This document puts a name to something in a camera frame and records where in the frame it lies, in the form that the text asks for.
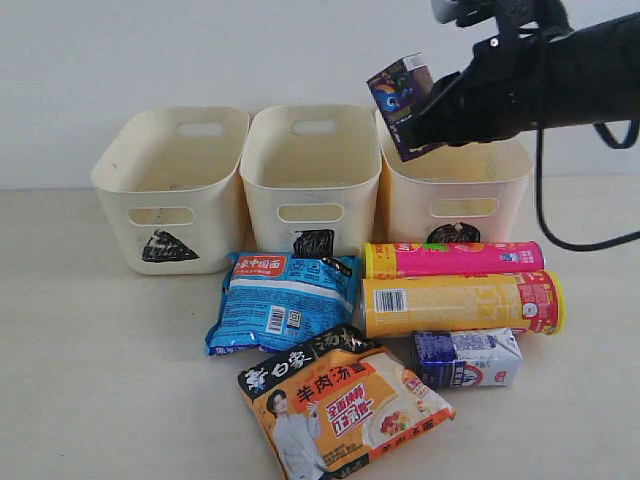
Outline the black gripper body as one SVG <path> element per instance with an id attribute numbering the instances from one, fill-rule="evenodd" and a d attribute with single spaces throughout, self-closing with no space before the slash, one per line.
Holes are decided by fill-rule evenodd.
<path id="1" fill-rule="evenodd" d="M 403 146 L 461 146 L 555 126 L 549 85 L 553 24 L 519 27 L 474 46 L 471 63 L 437 80 L 400 123 Z"/>

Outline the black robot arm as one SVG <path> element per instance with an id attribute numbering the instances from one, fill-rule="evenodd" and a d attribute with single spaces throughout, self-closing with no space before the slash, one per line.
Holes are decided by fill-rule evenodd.
<path id="1" fill-rule="evenodd" d="M 537 128 L 639 123 L 639 15 L 575 30 L 560 1 L 435 1 L 442 24 L 493 19 L 461 72 L 438 80 L 397 127 L 408 148 L 512 138 Z"/>

